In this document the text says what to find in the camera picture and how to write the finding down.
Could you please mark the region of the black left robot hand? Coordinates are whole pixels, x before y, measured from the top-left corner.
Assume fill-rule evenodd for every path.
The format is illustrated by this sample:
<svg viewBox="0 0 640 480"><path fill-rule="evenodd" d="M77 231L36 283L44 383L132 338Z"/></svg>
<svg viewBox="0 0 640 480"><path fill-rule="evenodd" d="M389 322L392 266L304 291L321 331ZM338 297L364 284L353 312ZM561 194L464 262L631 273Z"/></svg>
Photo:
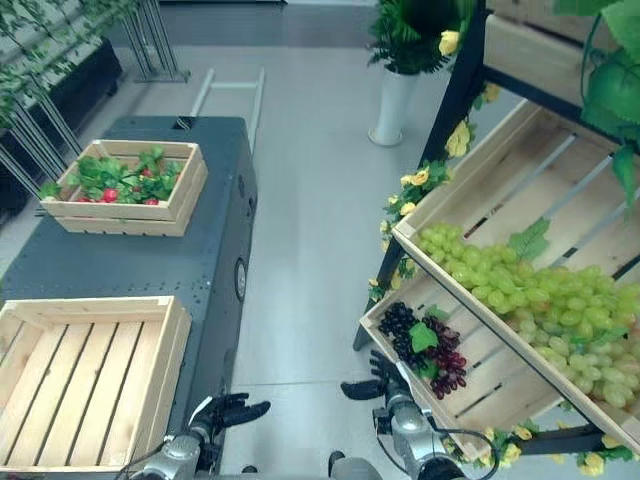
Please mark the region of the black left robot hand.
<svg viewBox="0 0 640 480"><path fill-rule="evenodd" d="M257 420L269 411L269 401L249 405L248 398L248 393L236 393L207 399L193 416L190 426L200 427L214 435L224 429Z"/></svg>

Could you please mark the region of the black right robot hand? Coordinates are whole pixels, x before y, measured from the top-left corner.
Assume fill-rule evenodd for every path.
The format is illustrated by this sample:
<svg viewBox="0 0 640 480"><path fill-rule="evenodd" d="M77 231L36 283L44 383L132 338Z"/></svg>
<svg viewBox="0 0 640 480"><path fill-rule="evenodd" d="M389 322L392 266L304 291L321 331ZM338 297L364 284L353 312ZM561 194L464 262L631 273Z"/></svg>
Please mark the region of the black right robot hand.
<svg viewBox="0 0 640 480"><path fill-rule="evenodd" d="M384 354L377 350L371 350L369 364L372 379L340 384L343 394L348 399L368 401L381 396L389 399L396 394L410 394L409 385L397 367Z"/></svg>

